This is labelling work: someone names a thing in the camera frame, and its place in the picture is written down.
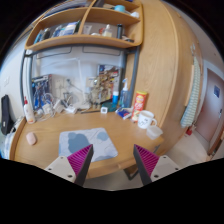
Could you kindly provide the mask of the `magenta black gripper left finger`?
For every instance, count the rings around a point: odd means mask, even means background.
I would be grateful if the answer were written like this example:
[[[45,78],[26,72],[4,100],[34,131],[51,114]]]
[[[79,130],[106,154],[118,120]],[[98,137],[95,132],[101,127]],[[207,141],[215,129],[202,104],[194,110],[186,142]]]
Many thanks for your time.
[[[45,168],[45,171],[82,186],[85,182],[93,152],[93,145],[90,144],[68,157],[59,156]]]

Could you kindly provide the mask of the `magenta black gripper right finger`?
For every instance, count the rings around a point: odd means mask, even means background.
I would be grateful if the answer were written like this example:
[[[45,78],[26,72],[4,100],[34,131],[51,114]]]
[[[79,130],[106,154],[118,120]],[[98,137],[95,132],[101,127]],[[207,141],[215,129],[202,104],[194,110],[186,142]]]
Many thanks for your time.
[[[180,167],[167,155],[157,156],[139,145],[134,145],[133,154],[143,185],[180,170]]]

